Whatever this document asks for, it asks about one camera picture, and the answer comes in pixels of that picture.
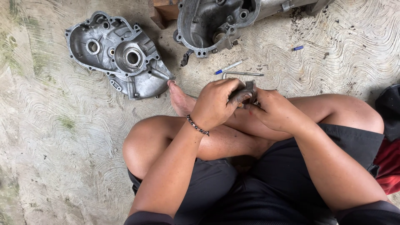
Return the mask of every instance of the beaded bracelet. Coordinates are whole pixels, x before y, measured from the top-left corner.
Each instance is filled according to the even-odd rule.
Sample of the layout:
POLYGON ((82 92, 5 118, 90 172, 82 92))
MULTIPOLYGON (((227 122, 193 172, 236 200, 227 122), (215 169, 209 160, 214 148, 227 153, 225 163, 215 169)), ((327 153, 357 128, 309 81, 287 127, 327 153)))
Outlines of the beaded bracelet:
POLYGON ((204 131, 204 130, 200 129, 196 124, 194 124, 194 122, 190 119, 190 115, 187 115, 186 119, 188 119, 190 125, 192 125, 194 128, 196 128, 196 130, 200 131, 204 135, 210 136, 210 132, 209 131, 204 131))

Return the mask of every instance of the bare foot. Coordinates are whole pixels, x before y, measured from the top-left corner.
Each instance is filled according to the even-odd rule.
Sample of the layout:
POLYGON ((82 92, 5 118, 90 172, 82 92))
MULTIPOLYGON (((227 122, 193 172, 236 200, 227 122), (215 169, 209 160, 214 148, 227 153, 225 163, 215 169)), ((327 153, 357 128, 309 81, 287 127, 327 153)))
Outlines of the bare foot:
POLYGON ((171 105, 175 112, 180 117, 185 117, 190 114, 196 104, 196 100, 183 93, 182 89, 176 85, 174 80, 169 80, 167 84, 170 87, 171 105))

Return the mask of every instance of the black bag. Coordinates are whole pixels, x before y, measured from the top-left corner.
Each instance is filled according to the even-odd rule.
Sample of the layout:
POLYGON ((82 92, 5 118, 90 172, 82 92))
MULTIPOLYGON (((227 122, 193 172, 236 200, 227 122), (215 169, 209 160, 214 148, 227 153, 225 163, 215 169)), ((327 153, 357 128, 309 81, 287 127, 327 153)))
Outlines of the black bag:
POLYGON ((385 124, 384 135, 389 141, 400 138, 400 84, 387 87, 375 101, 376 111, 385 124))

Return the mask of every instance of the textured concrete floor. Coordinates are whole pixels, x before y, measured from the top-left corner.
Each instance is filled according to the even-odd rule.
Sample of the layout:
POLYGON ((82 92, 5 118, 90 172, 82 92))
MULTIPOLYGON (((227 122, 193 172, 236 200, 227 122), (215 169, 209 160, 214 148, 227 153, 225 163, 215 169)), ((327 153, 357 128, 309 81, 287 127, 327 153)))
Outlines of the textured concrete floor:
MULTIPOLYGON (((168 93, 128 100, 105 74, 69 58, 64 29, 97 10, 140 23, 190 95, 245 57, 235 71, 265 73, 258 86, 287 97, 340 93, 372 103, 400 81, 399 0, 336 0, 317 16, 276 14, 244 29, 234 49, 184 68, 176 24, 155 26, 147 0, 0 0, 1 224, 121 224, 134 198, 122 142, 136 122, 175 115, 168 93)), ((399 195, 390 198, 400 206, 399 195)))

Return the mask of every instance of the hand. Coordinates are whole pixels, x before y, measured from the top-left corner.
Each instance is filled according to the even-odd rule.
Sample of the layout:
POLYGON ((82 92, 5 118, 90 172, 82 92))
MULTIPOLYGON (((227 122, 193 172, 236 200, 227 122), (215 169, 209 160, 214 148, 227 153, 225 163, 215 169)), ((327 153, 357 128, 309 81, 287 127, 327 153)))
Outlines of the hand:
POLYGON ((257 88, 257 101, 258 105, 246 104, 244 108, 272 130, 294 135, 301 132, 304 125, 314 123, 276 90, 257 88))
POLYGON ((200 92, 190 114, 193 122, 205 131, 226 122, 239 103, 252 96, 251 92, 241 92, 228 101, 232 91, 238 88, 244 88, 244 84, 237 78, 208 83, 200 92))

